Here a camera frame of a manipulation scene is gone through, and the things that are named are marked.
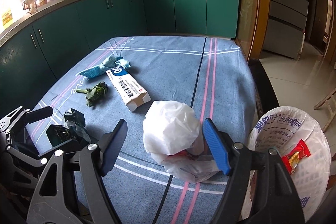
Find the dark green wrapper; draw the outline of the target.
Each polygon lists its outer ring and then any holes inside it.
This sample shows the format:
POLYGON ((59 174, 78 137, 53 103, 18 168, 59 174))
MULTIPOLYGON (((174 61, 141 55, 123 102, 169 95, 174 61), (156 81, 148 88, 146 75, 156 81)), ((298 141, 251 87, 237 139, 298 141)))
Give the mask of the dark green wrapper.
POLYGON ((79 143, 82 141, 91 142, 88 131, 85 129, 86 123, 83 113, 70 109, 64 113, 63 117, 63 125, 51 124, 46 130, 52 147, 56 147, 68 140, 75 140, 79 143))

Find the white plastic bag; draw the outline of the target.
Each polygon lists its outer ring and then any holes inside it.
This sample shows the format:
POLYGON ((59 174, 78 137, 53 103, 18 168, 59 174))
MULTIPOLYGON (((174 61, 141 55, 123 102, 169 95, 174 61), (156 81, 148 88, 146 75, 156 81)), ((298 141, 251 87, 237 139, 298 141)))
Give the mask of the white plastic bag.
POLYGON ((143 120, 143 145, 154 161, 180 180, 204 182, 219 171, 205 149, 201 123, 185 103, 154 101, 143 120))

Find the white toothpaste box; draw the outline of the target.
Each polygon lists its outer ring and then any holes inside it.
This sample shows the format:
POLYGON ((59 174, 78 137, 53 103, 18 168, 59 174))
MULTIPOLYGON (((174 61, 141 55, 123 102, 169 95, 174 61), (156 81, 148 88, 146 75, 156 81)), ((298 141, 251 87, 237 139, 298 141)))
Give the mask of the white toothpaste box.
POLYGON ((111 68, 106 74, 131 112, 151 101, 149 93, 122 66, 111 68))

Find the light blue knotted cloth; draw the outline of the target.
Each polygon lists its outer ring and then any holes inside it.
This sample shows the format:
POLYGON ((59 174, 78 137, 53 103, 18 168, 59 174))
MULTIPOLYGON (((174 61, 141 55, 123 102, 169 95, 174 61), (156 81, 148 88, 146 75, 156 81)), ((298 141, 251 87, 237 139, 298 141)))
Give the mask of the light blue knotted cloth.
POLYGON ((108 70, 112 68, 117 68, 119 66, 123 67, 126 70, 131 68, 130 62, 124 59, 122 56, 110 55, 99 65, 93 66, 83 71, 80 71, 77 74, 77 76, 80 75, 88 79, 92 79, 100 75, 103 75, 105 72, 107 72, 108 70))

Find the green kitchen base cabinets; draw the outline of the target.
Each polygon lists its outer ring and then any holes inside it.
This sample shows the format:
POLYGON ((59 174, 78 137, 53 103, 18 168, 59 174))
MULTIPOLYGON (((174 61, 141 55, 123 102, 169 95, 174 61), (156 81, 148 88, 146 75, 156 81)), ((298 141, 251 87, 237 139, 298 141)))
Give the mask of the green kitchen base cabinets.
POLYGON ((233 39, 240 0, 65 0, 1 33, 1 114, 34 107, 57 80, 115 37, 233 39))

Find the white lined trash bin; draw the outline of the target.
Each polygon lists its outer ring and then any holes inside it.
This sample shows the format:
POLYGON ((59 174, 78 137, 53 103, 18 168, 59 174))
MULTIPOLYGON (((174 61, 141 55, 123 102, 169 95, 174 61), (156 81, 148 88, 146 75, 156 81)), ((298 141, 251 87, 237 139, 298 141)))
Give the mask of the white lined trash bin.
POLYGON ((274 148, 278 152, 308 221, 322 201, 330 175, 330 148, 319 123, 298 108, 276 107, 258 120, 247 147, 258 152, 274 148))

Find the red snack wrapper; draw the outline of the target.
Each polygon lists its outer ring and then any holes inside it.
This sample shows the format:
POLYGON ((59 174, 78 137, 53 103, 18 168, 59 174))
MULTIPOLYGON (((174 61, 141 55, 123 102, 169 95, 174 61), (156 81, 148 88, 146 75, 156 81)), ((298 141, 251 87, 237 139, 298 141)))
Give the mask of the red snack wrapper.
POLYGON ((297 167, 298 163, 310 157, 310 150, 303 139, 299 139, 297 145, 287 154, 281 157, 282 163, 289 174, 292 174, 297 167))

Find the blue striped tablecloth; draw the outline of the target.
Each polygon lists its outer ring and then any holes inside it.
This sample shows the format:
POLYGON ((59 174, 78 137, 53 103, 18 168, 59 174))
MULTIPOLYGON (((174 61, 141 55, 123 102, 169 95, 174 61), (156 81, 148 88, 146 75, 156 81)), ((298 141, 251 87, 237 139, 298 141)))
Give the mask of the blue striped tablecloth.
POLYGON ((130 74, 154 101, 183 102, 195 116, 211 118, 235 141, 246 140, 255 115, 255 86, 242 50, 232 41, 183 36, 112 38, 69 70, 38 102, 52 106, 51 118, 27 126, 35 147, 51 148, 46 129, 62 124, 63 114, 84 114, 90 136, 99 139, 126 120, 128 132, 114 169, 103 179, 106 191, 123 223, 209 223, 227 178, 221 173, 192 184, 170 177, 143 146, 143 120, 149 103, 129 111, 113 86, 96 107, 88 107, 78 88, 108 82, 107 75, 88 80, 80 71, 111 54, 131 64, 130 74))

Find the wooden stool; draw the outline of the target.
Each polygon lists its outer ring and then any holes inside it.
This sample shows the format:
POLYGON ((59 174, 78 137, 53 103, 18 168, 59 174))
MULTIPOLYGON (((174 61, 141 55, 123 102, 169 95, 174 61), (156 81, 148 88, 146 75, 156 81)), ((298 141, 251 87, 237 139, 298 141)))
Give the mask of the wooden stool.
POLYGON ((329 113, 329 119, 327 120, 326 124, 323 126, 322 131, 326 132, 329 126, 331 125, 332 121, 336 116, 336 100, 335 100, 336 88, 329 93, 324 99, 322 99, 318 104, 314 106, 314 110, 319 110, 321 107, 325 108, 329 113))

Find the grey refrigerator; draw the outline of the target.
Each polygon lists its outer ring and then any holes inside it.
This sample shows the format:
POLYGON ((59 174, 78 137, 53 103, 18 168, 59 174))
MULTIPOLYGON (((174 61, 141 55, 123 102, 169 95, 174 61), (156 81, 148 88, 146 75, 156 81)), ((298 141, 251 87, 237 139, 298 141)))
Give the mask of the grey refrigerator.
POLYGON ((309 0, 270 0, 263 50, 296 59, 302 48, 309 0))

